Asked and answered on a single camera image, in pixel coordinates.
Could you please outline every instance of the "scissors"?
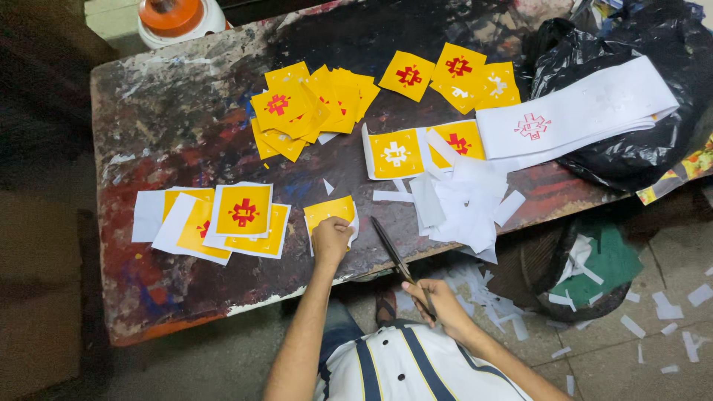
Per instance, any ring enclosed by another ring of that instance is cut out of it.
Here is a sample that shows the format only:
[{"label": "scissors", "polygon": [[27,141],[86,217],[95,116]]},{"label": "scissors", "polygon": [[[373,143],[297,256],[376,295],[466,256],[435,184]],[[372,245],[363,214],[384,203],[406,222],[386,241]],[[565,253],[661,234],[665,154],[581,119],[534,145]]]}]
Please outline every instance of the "scissors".
[{"label": "scissors", "polygon": [[[379,221],[374,216],[371,217],[371,222],[374,224],[374,227],[376,228],[376,233],[379,234],[379,238],[381,238],[381,242],[386,248],[386,253],[388,253],[391,257],[391,260],[394,262],[396,269],[401,273],[401,276],[404,278],[405,281],[407,281],[409,284],[416,285],[416,282],[411,277],[411,272],[409,272],[409,265],[405,264],[404,260],[401,259],[399,252],[394,246],[394,243],[392,243],[391,239],[389,238],[389,234],[386,234],[384,227],[381,226],[381,223],[379,223]],[[430,316],[431,319],[435,322],[436,307],[434,307],[434,303],[433,301],[431,301],[431,292],[427,288],[422,288],[422,290],[424,291],[424,296],[426,297],[426,303],[428,303],[428,306],[424,305],[420,300],[419,303],[424,308],[426,314],[428,314],[428,316]]]}]

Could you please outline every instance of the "hand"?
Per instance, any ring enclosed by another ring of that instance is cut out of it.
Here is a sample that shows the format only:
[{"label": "hand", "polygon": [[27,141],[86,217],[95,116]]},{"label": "hand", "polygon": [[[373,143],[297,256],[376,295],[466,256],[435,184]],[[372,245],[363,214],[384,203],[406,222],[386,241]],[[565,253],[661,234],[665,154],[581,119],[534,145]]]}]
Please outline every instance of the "hand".
[{"label": "hand", "polygon": [[332,269],[332,277],[337,271],[339,262],[347,252],[347,243],[354,229],[349,227],[349,221],[332,216],[319,222],[312,230],[312,247],[314,248],[314,266]]},{"label": "hand", "polygon": [[434,303],[436,309],[436,317],[443,325],[443,331],[450,335],[455,341],[464,344],[468,333],[473,329],[475,323],[471,320],[456,296],[453,295],[451,289],[443,280],[419,280],[416,285],[408,284],[406,281],[401,283],[402,288],[411,294],[411,299],[416,304],[416,307],[421,312],[421,317],[429,323],[431,328],[436,327],[436,324],[424,310],[423,305],[426,303],[426,296],[422,288],[427,288],[431,292],[431,302]]}]

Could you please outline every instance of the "green cloth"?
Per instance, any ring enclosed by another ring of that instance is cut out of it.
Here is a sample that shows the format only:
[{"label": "green cloth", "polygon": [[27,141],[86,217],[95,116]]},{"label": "green cloth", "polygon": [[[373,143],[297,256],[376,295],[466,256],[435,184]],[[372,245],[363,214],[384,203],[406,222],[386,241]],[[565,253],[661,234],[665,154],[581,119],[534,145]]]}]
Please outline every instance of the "green cloth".
[{"label": "green cloth", "polygon": [[[597,235],[601,230],[601,253],[597,252]],[[611,290],[634,279],[643,268],[636,251],[631,249],[612,223],[585,224],[578,229],[579,234],[593,237],[589,242],[592,253],[584,266],[604,280],[598,285],[584,274],[574,275],[557,284],[550,293],[565,296],[569,290],[575,307],[589,305],[589,299],[598,293],[607,295]]]}]

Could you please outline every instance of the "orange container lid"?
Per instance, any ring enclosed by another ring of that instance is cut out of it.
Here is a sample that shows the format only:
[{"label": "orange container lid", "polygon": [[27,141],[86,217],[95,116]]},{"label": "orange container lid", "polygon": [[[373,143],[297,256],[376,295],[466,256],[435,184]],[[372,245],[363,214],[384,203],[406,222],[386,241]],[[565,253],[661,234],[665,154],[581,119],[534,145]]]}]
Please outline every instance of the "orange container lid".
[{"label": "orange container lid", "polygon": [[166,10],[157,11],[151,0],[141,0],[138,9],[141,22],[156,35],[181,36],[195,28],[203,18],[201,0],[164,0],[159,3],[161,3],[159,6],[163,6]]}]

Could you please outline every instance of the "foot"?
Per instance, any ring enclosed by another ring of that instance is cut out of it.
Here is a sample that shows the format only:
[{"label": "foot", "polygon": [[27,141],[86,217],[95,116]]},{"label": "foot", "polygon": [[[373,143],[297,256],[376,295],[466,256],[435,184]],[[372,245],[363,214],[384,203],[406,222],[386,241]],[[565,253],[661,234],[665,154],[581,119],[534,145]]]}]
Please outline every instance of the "foot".
[{"label": "foot", "polygon": [[394,291],[376,294],[376,324],[384,327],[396,319],[396,296]]}]

